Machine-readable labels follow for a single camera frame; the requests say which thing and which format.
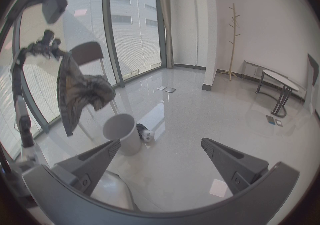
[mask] gray trash bin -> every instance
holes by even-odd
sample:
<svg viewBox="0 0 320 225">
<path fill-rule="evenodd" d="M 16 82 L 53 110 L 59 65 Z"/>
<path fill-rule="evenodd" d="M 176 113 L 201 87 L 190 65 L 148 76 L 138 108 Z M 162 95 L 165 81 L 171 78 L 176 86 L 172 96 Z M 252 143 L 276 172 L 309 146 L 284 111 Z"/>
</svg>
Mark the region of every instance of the gray trash bin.
<svg viewBox="0 0 320 225">
<path fill-rule="evenodd" d="M 103 125 L 103 136 L 108 140 L 120 139 L 118 150 L 122 155 L 134 155 L 141 147 L 141 139 L 135 119 L 129 114 L 118 114 Z"/>
</svg>

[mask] coat rack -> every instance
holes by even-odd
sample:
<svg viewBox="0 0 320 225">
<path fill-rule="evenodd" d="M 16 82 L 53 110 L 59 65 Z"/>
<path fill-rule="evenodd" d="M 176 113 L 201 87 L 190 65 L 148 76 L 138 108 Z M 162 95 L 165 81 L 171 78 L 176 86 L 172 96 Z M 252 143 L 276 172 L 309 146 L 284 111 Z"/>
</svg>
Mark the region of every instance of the coat rack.
<svg viewBox="0 0 320 225">
<path fill-rule="evenodd" d="M 230 26 L 233 27 L 233 42 L 229 41 L 229 42 L 231 42 L 232 45 L 233 45 L 233 47 L 232 47 L 232 55 L 231 55 L 231 62 L 230 62 L 230 68 L 229 68 L 228 71 L 224 71 L 224 72 L 219 73 L 219 74 L 228 73 L 228 74 L 229 74 L 229 77 L 230 77 L 230 80 L 231 80 L 231 74 L 232 74 L 233 76 L 237 77 L 237 76 L 231 71 L 231 67 L 232 67 L 233 55 L 234 55 L 235 37 L 238 36 L 238 35 L 240 35 L 240 34 L 238 34 L 238 35 L 235 34 L 235 28 L 236 28 L 236 27 L 240 28 L 239 25 L 238 25 L 238 23 L 237 23 L 237 21 L 236 21 L 236 20 L 237 20 L 237 17 L 240 16 L 240 15 L 237 15 L 237 16 L 235 15 L 235 12 L 236 12 L 235 9 L 236 9 L 236 8 L 235 8 L 234 5 L 235 5 L 235 4 L 232 3 L 233 8 L 230 8 L 230 9 L 233 10 L 233 18 L 232 18 L 233 26 L 229 24 Z"/>
</svg>

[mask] beige curtain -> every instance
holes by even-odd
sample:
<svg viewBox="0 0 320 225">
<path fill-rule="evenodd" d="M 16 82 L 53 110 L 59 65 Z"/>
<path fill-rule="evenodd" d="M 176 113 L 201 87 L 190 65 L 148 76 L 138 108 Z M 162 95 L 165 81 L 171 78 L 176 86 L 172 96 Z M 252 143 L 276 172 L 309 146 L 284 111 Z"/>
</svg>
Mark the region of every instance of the beige curtain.
<svg viewBox="0 0 320 225">
<path fill-rule="evenodd" d="M 160 0 L 163 20 L 167 31 L 166 51 L 167 51 L 167 68 L 173 68 L 173 52 L 171 37 L 171 7 L 170 0 Z"/>
</svg>

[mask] cabinet door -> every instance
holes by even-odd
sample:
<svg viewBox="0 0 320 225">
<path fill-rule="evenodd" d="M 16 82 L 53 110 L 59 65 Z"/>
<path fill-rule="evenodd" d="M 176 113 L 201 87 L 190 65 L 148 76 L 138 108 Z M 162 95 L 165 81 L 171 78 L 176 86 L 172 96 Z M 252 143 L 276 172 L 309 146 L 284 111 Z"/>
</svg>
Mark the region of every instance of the cabinet door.
<svg viewBox="0 0 320 225">
<path fill-rule="evenodd" d="M 257 69 L 258 68 L 256 66 L 253 66 L 251 64 L 246 64 L 246 69 L 245 69 L 244 74 L 254 77 L 257 72 Z"/>
</svg>

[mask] tile floor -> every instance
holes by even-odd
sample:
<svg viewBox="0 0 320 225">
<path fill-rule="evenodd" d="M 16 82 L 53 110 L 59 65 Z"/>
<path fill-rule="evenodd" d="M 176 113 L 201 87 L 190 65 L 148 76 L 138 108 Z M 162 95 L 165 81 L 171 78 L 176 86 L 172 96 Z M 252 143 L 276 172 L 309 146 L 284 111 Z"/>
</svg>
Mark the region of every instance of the tile floor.
<svg viewBox="0 0 320 225">
<path fill-rule="evenodd" d="M 255 94 L 257 83 L 236 78 L 230 82 L 227 76 L 216 75 L 208 92 L 201 90 L 203 80 L 201 70 L 161 69 L 118 88 L 119 111 L 133 115 L 156 135 L 134 156 L 116 154 L 108 170 L 127 183 L 142 211 L 180 211 L 217 203 L 232 194 L 201 148 L 201 138 L 208 137 L 265 159 L 269 168 L 283 161 L 300 171 L 289 198 L 269 222 L 277 224 L 304 194 L 319 167 L 317 118 L 291 97 L 287 116 L 281 119 L 283 128 L 273 126 L 266 115 L 275 101 Z M 172 94 L 157 90 L 162 85 L 177 90 Z M 279 95 L 266 86 L 261 91 Z M 93 117 L 85 108 L 80 121 L 93 141 L 79 127 L 67 138 L 62 124 L 38 139 L 50 166 L 105 142 L 102 126 L 114 113 L 110 105 L 98 112 L 89 110 Z"/>
</svg>

